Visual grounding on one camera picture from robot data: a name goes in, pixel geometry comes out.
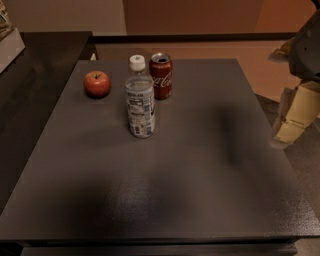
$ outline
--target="bottle cap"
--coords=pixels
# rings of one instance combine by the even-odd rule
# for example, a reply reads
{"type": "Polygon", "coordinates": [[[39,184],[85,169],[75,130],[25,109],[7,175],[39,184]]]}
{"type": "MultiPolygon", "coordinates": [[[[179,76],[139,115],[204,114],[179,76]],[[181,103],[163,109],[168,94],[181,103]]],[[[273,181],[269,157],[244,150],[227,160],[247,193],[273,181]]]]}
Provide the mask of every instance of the bottle cap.
{"type": "Polygon", "coordinates": [[[141,71],[145,69],[146,62],[142,55],[133,55],[130,57],[130,68],[133,71],[141,71]]]}

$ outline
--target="red apple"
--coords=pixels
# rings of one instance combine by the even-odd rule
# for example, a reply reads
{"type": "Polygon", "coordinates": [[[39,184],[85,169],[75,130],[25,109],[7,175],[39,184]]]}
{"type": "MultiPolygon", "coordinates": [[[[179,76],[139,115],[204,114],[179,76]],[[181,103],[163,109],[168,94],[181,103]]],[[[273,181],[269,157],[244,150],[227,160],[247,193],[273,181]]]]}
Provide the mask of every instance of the red apple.
{"type": "Polygon", "coordinates": [[[102,71],[91,71],[83,80],[85,92],[91,98],[103,98],[111,89],[109,76],[102,71]]]}

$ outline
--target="plastic bottle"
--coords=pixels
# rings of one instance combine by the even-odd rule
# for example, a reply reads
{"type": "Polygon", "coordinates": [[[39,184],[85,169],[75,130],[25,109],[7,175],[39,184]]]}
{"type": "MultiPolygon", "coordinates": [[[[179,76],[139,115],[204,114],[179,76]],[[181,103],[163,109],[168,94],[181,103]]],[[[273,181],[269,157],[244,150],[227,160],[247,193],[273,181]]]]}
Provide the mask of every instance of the plastic bottle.
{"type": "Polygon", "coordinates": [[[153,79],[145,70],[143,56],[131,56],[129,66],[125,91],[130,130],[138,138],[148,138],[155,129],[153,79]]]}

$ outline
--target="soda can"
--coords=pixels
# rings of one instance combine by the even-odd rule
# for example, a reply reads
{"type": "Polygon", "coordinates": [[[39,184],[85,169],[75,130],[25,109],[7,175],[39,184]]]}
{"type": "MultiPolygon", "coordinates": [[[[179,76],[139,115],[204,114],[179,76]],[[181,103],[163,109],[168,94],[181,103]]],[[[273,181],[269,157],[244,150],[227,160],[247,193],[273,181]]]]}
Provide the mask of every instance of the soda can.
{"type": "Polygon", "coordinates": [[[149,62],[150,75],[154,81],[154,98],[164,100],[172,90],[172,60],[166,53],[156,53],[149,62]]]}

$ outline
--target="cardboard box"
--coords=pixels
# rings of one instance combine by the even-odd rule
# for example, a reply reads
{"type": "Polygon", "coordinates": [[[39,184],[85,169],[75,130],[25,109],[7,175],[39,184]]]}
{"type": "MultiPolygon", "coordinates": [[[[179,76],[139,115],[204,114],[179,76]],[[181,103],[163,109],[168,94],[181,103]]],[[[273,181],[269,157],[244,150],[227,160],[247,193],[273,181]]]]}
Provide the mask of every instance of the cardboard box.
{"type": "Polygon", "coordinates": [[[24,48],[25,45],[17,28],[0,41],[0,74],[24,48]]]}

